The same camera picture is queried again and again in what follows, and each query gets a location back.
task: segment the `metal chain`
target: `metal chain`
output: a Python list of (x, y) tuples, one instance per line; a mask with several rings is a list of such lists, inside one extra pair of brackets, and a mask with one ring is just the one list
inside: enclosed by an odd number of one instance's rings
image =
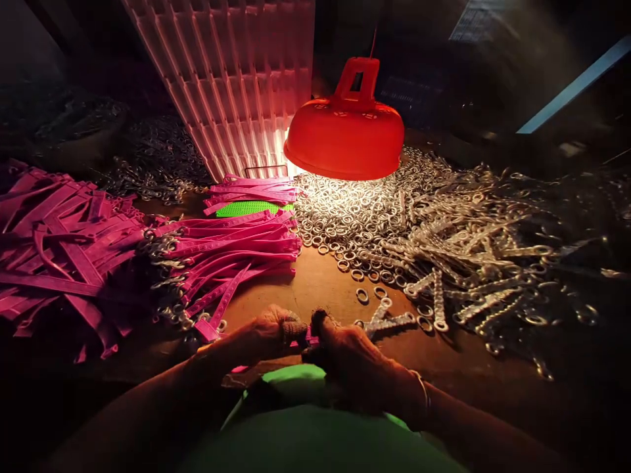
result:
[(164, 205), (182, 203), (183, 195), (203, 194), (213, 180), (197, 153), (184, 123), (159, 116), (132, 124), (126, 131), (129, 152), (114, 157), (103, 189), (115, 195), (136, 193)]

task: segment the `stacked plastic crates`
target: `stacked plastic crates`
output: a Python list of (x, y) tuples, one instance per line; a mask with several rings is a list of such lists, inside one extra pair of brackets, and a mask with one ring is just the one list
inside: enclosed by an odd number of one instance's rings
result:
[(311, 96), (315, 0), (122, 0), (212, 177), (293, 174)]

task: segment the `hanging lamp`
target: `hanging lamp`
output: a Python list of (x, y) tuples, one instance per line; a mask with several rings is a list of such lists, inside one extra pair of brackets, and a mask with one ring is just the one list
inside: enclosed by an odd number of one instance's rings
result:
[(344, 66), (335, 94), (298, 109), (285, 156), (314, 174), (367, 181), (399, 166), (404, 126), (395, 109), (375, 100), (379, 59), (354, 57)]

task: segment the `wooden table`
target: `wooden table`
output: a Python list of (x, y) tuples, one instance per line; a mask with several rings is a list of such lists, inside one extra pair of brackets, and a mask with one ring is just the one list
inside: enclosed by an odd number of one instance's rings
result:
[[(187, 197), (182, 206), (163, 207), (159, 202), (138, 202), (137, 206), (146, 213), (175, 216), (184, 212), (187, 218), (200, 216), (204, 207), (201, 197), (195, 195)], [(227, 331), (241, 327), (269, 304), (286, 307), (305, 321), (316, 308), (324, 307), (342, 324), (368, 320), (378, 305), (373, 295), (375, 285), (367, 279), (358, 283), (349, 273), (340, 272), (331, 255), (321, 256), (314, 248), (303, 248), (294, 267), (293, 278), (261, 277), (240, 285), (225, 314)], [(367, 290), (367, 305), (358, 301), (358, 287)], [(595, 290), (604, 294), (613, 291), (607, 297), (616, 298), (621, 288)], [(415, 311), (402, 292), (388, 288), (388, 296), (393, 301), (391, 313)], [(620, 450), (615, 452), (616, 443), (607, 435), (617, 409), (626, 405), (619, 402), (624, 385), (618, 384), (622, 376), (612, 362), (624, 345), (619, 322), (614, 319), (599, 329), (578, 327), (552, 340), (556, 349), (549, 365), (557, 377), (552, 383), (543, 381), (532, 363), (510, 355), (492, 357), (479, 337), (456, 327), (447, 334), (409, 330), (381, 340), (378, 346), (387, 356), (422, 372), (439, 388), (522, 428), (572, 459), (596, 464), (604, 455), (623, 455)], [(131, 386), (179, 361), (181, 346), (181, 336), (172, 327), (147, 321), (106, 361), (59, 367), (45, 355), (26, 351), (20, 355), (14, 351), (12, 359), (4, 353), (2, 360), (13, 372)], [(3, 351), (14, 348), (4, 345)], [(231, 375), (227, 382), (241, 386), (262, 372), (299, 362), (294, 356), (261, 363), (249, 372)]]

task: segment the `green shirt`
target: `green shirt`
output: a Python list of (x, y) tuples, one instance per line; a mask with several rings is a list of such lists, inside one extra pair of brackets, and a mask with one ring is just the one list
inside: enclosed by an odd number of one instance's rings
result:
[(299, 405), (246, 418), (201, 441), (182, 472), (466, 471), (385, 417)]

